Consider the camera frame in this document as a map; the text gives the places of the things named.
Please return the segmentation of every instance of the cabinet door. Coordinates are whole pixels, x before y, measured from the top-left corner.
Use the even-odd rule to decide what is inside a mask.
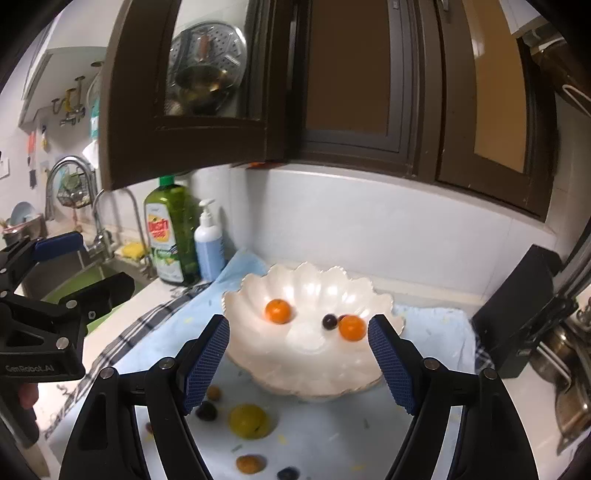
[[[437,180],[545,218],[556,139],[554,94],[498,0],[437,2],[444,120]]]
[[[407,0],[300,1],[290,156],[409,172],[417,130],[410,8]]]
[[[124,0],[100,94],[103,186],[282,158],[291,2]]]

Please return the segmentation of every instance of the glass cabinet door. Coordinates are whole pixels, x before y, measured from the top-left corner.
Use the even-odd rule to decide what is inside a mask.
[[[554,92],[511,36],[498,0],[437,2],[444,122],[437,180],[544,219],[552,190]]]
[[[125,0],[99,116],[105,188],[283,157],[291,2]]]

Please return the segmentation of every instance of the sponge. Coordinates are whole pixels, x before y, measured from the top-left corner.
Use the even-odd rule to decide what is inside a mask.
[[[145,257],[146,250],[139,242],[131,242],[121,249],[121,255],[132,260],[140,260]]]

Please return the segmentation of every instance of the hand soap bottle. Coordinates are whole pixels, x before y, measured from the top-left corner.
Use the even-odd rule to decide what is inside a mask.
[[[199,227],[195,230],[199,270],[206,281],[214,281],[225,266],[222,229],[213,223],[213,216],[209,211],[209,205],[212,203],[212,199],[199,202],[203,211],[199,217]]]

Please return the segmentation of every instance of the blue tablecloth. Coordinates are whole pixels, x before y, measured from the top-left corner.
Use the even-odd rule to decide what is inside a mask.
[[[264,275],[267,269],[256,255],[239,251],[207,290],[140,341],[116,364],[117,370],[122,374],[144,370],[164,356],[176,355],[187,340],[200,335],[214,314],[222,312],[221,298],[225,291],[237,290],[247,273]],[[394,313],[406,317],[402,336],[411,340],[423,356],[435,357],[449,369],[474,372],[475,336],[463,311],[422,309],[395,302]],[[384,478],[411,420],[401,407],[394,404],[385,384],[330,402],[305,403],[294,397],[280,397],[262,391],[247,378],[248,375],[242,373],[224,358],[214,382],[224,385],[225,397],[248,398],[277,412],[281,422],[269,438],[247,442],[248,446],[256,446],[256,452],[247,452],[227,449],[229,442],[238,444],[236,448],[239,449],[242,445],[227,436],[227,432],[221,432],[219,426],[217,430],[211,430],[213,427],[210,425],[204,426],[195,416],[188,416],[191,432],[215,480],[241,478],[236,473],[233,460],[244,453],[263,453],[269,460],[272,459],[268,467],[270,470],[255,475],[257,478],[274,478],[273,462],[279,467],[299,462],[303,470],[302,478],[310,476],[314,480]],[[228,407],[231,407],[231,401],[228,401]],[[82,402],[79,402],[49,438],[49,444],[58,458],[63,456],[81,405]],[[138,408],[137,412],[138,424],[142,425],[148,420],[147,412],[144,408]],[[460,415],[461,408],[454,407],[434,479],[447,477]],[[218,434],[221,436],[219,441],[215,439]],[[286,448],[288,439],[290,448]],[[142,434],[142,443],[152,480],[164,479],[154,442],[150,443],[150,438]]]

